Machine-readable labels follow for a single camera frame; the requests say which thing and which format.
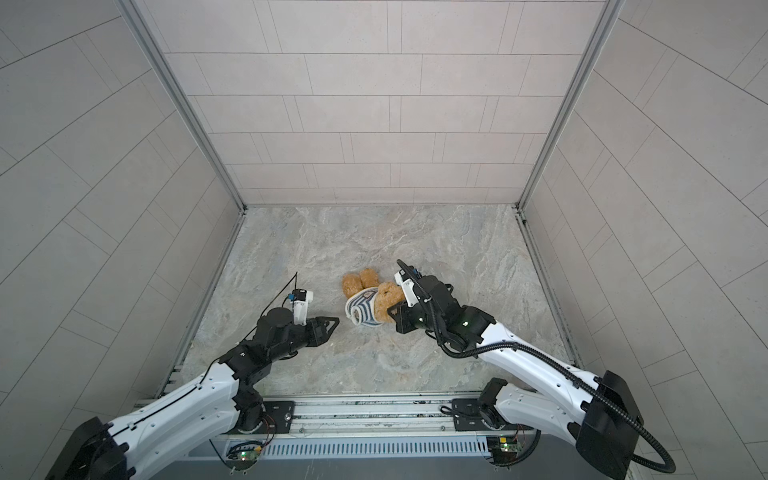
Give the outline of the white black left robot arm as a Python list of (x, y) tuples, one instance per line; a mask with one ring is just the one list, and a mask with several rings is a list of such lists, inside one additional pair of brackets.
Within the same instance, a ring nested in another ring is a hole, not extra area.
[(213, 360), (204, 374), (130, 414), (80, 424), (47, 478), (149, 479), (217, 435), (256, 429), (264, 415), (256, 383), (274, 362), (326, 343), (339, 323), (315, 317), (297, 324), (290, 309), (271, 309), (252, 338)]

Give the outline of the blue white striped sweater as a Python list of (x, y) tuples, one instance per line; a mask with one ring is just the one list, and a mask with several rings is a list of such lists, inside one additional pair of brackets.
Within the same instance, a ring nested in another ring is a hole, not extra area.
[(379, 327), (382, 322), (376, 319), (375, 299), (377, 287), (371, 287), (356, 293), (345, 304), (345, 315), (356, 326)]

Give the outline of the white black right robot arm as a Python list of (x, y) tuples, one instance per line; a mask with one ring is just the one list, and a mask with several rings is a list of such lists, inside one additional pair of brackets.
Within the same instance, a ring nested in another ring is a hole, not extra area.
[(460, 305), (451, 286), (434, 276), (412, 280), (398, 272), (395, 282), (405, 297), (389, 310), (398, 332), (423, 329), (449, 356), (476, 357), (527, 384), (488, 382), (479, 410), (489, 427), (522, 424), (554, 435), (603, 475), (626, 477), (644, 421), (621, 376), (610, 370), (597, 375), (541, 351), (486, 312)]

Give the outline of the brown teddy bear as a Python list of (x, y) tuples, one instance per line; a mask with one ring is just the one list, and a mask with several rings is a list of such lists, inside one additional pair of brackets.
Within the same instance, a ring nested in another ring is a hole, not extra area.
[(345, 274), (341, 287), (347, 299), (345, 315), (356, 326), (394, 324), (395, 319), (389, 314), (389, 309), (405, 300), (399, 285), (382, 282), (372, 268)]

